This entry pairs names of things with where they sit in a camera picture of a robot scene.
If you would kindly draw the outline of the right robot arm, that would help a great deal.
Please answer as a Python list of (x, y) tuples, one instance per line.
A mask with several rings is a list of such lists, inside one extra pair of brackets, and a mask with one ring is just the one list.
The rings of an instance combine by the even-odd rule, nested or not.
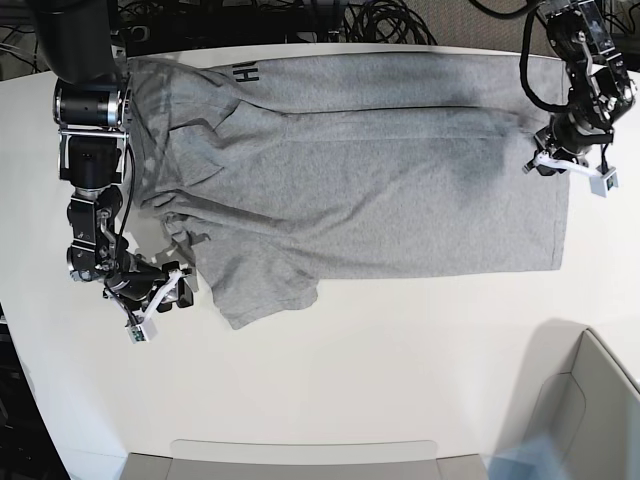
[(105, 1), (31, 1), (37, 40), (57, 76), (53, 118), (59, 132), (58, 173), (74, 188), (67, 208), (72, 278), (97, 281), (124, 312), (135, 341), (146, 340), (155, 313), (193, 304), (190, 271), (160, 267), (128, 250), (124, 229), (133, 198), (124, 180), (136, 169), (130, 144), (131, 90), (126, 56), (118, 53)]

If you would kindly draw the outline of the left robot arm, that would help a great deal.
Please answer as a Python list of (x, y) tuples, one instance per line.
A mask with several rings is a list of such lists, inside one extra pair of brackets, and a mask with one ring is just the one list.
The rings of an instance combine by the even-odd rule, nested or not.
[[(614, 140), (614, 123), (635, 104), (636, 86), (597, 4), (529, 1), (525, 12), (520, 83), (526, 97), (551, 117), (535, 134), (534, 157), (523, 170), (536, 170), (542, 176), (571, 171), (595, 180), (613, 180), (614, 168), (606, 152)], [(542, 19), (569, 79), (567, 102), (562, 105), (542, 100), (529, 84), (531, 34), (537, 18)]]

